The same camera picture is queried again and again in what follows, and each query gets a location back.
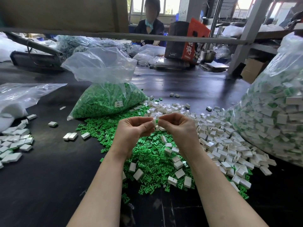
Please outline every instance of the metal bowl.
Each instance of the metal bowl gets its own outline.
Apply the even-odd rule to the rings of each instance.
[[[213,50],[203,50],[201,52],[201,62],[202,63],[211,63],[214,61],[214,58],[216,57],[216,53]]]

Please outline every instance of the black work surface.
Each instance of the black work surface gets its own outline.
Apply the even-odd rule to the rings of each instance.
[[[69,72],[34,73],[2,63],[0,84],[6,82],[68,85],[42,97],[28,109],[29,114],[38,116],[28,125],[35,142],[32,151],[0,170],[0,226],[66,226],[104,156],[95,138],[84,141],[78,137],[69,142],[62,139],[81,122],[66,118],[90,83],[76,81]],[[225,80],[225,73],[203,72],[198,68],[164,72],[138,67],[133,83],[148,96],[162,97],[165,103],[189,103],[190,110],[197,113],[205,112],[206,106],[228,108],[249,87],[243,80]],[[171,92],[181,97],[169,97]],[[48,127],[51,121],[59,126]],[[247,201],[268,225],[293,226],[301,222],[303,213],[303,170],[275,160],[278,166],[270,167],[271,176],[253,170]],[[161,188],[152,195],[139,195],[138,190],[136,182],[129,182],[123,190],[131,205],[121,207],[121,226],[207,226],[196,189],[185,192],[171,187],[167,193]]]

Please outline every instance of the bag of green plastic parts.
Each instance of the bag of green plastic parts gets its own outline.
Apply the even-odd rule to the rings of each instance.
[[[148,97],[131,83],[137,61],[116,48],[91,48],[74,53],[62,67],[76,80],[93,84],[82,94],[68,120],[94,118],[129,109]]]

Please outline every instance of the white label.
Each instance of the white label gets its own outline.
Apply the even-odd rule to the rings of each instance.
[[[123,107],[123,102],[122,101],[116,101],[115,102],[115,107]]]

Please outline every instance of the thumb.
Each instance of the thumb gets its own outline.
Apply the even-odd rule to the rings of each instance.
[[[144,133],[152,128],[154,128],[154,122],[153,121],[149,121],[149,122],[145,122],[143,124],[141,124],[140,126],[138,126],[140,133]]]
[[[158,120],[158,125],[163,127],[165,130],[167,130],[169,133],[173,133],[174,125],[171,124],[170,122],[160,119]]]

